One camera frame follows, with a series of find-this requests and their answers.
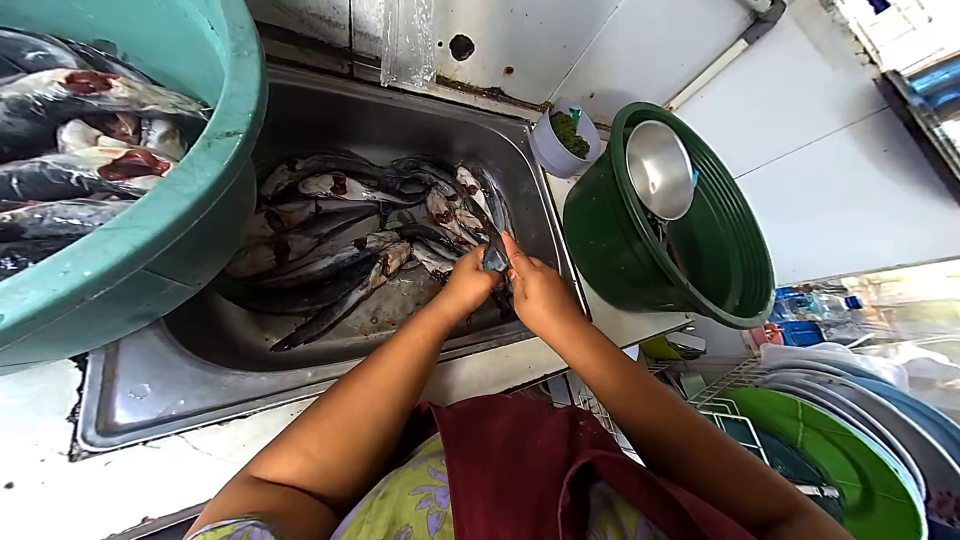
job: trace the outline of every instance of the floral shirt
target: floral shirt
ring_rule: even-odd
[[[588,540],[667,540],[605,482],[589,490]],[[333,532],[331,540],[452,540],[453,510],[439,435],[384,477]],[[280,540],[256,516],[210,524],[188,540]]]

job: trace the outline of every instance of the hole in wall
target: hole in wall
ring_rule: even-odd
[[[450,54],[456,61],[464,61],[470,58],[475,50],[473,40],[463,34],[457,34],[450,40]]]

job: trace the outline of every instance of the maroon shirt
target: maroon shirt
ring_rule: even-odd
[[[436,431],[444,442],[457,540],[586,536],[588,489],[604,480],[667,536],[752,539],[746,529],[627,457],[589,412],[513,396],[420,404],[406,454]]]

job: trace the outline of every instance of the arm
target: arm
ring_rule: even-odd
[[[776,471],[717,429],[583,315],[560,275],[503,234],[516,313],[584,380],[652,470],[758,538],[850,538]]]
[[[256,514],[287,540],[329,537],[382,476],[446,336],[499,282],[482,258],[482,247],[463,256],[444,290],[261,450],[187,534]]]

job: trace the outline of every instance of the small white container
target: small white container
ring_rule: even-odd
[[[534,157],[537,162],[546,169],[546,171],[559,178],[570,178],[574,174],[586,169],[600,158],[602,148],[600,147],[600,134],[597,133],[593,122],[587,117],[587,113],[580,114],[580,121],[577,122],[577,135],[584,138],[590,149],[587,152],[587,158],[581,160],[567,150],[553,133],[553,127],[550,125],[550,115],[556,111],[562,111],[570,114],[570,109],[581,109],[580,105],[567,98],[560,98],[553,106],[540,117],[537,126],[530,137],[530,148],[534,151]]]

